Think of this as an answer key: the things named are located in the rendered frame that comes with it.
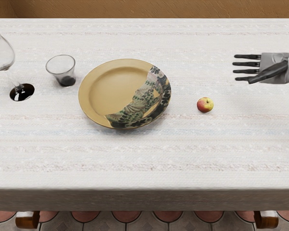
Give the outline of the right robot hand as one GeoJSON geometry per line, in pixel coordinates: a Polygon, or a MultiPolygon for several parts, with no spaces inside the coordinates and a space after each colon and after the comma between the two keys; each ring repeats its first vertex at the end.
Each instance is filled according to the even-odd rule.
{"type": "Polygon", "coordinates": [[[237,74],[248,74],[248,77],[236,77],[236,81],[249,84],[287,84],[289,83],[289,53],[236,54],[237,59],[248,59],[248,62],[233,62],[234,66],[247,66],[249,69],[234,70],[237,74]]]}

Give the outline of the yellow plate with leaf pattern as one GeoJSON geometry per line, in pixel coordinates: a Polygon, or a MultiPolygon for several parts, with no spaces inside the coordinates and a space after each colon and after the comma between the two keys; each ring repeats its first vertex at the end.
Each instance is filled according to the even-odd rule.
{"type": "Polygon", "coordinates": [[[106,128],[134,129],[163,114],[171,85],[156,66],[137,59],[103,63],[82,80],[79,104],[93,122],[106,128]]]}

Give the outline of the red yellow apple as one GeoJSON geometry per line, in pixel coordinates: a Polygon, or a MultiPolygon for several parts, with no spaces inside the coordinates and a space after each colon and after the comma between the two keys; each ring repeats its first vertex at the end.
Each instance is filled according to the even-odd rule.
{"type": "Polygon", "coordinates": [[[214,107],[214,102],[211,98],[202,97],[197,102],[197,108],[202,113],[210,112],[214,107]]]}

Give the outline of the clear glass tumbler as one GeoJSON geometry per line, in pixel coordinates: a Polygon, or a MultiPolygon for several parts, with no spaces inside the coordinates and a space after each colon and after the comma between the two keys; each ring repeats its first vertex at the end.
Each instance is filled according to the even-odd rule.
{"type": "Polygon", "coordinates": [[[74,74],[76,61],[66,54],[52,57],[45,65],[48,73],[53,75],[61,87],[71,87],[76,83],[74,74]]]}

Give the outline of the clear wine glass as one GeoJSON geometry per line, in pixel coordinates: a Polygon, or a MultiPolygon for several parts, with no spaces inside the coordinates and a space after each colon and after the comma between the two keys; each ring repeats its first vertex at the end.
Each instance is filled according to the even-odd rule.
{"type": "Polygon", "coordinates": [[[7,77],[13,84],[10,91],[10,98],[15,102],[24,101],[30,98],[35,88],[29,83],[20,83],[9,71],[15,62],[15,52],[11,44],[0,34],[0,71],[6,73],[7,77]]]}

